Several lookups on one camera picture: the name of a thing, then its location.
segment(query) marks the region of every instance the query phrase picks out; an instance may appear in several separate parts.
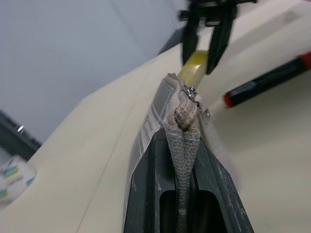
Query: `metal clip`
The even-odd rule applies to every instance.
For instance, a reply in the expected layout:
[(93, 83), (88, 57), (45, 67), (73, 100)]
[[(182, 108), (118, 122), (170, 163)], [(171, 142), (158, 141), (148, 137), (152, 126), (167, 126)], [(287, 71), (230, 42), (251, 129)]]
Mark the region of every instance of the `metal clip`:
[(196, 103), (196, 101), (194, 100), (194, 97), (197, 95), (197, 93), (195, 92), (194, 86), (187, 87), (186, 85), (183, 85), (181, 91), (185, 92), (188, 98), (194, 103)]

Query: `red marker cap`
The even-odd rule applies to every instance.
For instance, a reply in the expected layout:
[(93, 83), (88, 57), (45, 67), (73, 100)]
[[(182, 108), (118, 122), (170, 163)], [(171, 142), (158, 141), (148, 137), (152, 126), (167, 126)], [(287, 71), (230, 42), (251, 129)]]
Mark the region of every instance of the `red marker cap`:
[(311, 69), (311, 52), (299, 55), (298, 57), (301, 58), (305, 62), (307, 69)]
[(228, 94), (224, 94), (224, 95), (223, 95), (223, 98), (224, 98), (224, 102), (225, 102), (225, 104), (226, 104), (226, 106), (227, 106), (228, 108), (233, 107), (233, 103), (232, 103), (232, 101), (231, 101), (231, 99), (230, 99), (230, 97), (229, 97)]

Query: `gray wall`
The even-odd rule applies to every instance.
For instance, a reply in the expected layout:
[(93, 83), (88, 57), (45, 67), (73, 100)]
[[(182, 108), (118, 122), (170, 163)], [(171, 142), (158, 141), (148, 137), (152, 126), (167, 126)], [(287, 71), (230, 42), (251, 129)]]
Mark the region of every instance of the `gray wall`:
[(185, 4), (0, 1), (0, 109), (45, 141), (82, 98), (155, 57)]

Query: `white table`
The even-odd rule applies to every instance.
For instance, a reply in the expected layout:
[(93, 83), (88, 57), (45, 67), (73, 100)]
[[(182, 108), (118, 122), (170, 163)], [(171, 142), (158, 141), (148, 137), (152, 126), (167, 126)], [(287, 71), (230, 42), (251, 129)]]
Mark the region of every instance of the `white table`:
[[(198, 88), (255, 232), (310, 232), (311, 74), (229, 110), (220, 96), (311, 50), (311, 14), (301, 4), (271, 0), (240, 16), (224, 58)], [(209, 37), (202, 32), (200, 49)], [(0, 213), (0, 232), (122, 232), (131, 146), (161, 79), (180, 69), (177, 46), (86, 97), (30, 160), (38, 175)]]

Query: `black plastic tool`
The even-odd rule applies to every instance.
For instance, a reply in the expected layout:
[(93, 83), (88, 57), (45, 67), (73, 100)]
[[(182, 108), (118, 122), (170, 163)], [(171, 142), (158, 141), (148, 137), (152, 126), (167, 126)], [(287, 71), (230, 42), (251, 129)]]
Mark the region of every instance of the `black plastic tool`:
[(237, 17), (237, 5), (246, 2), (256, 3), (257, 0), (191, 0), (189, 10), (179, 14), (179, 20), (187, 20), (182, 36), (183, 64), (196, 50), (199, 40), (197, 30), (203, 20), (206, 27), (214, 27), (206, 71), (206, 74), (211, 74), (228, 46), (233, 21)]

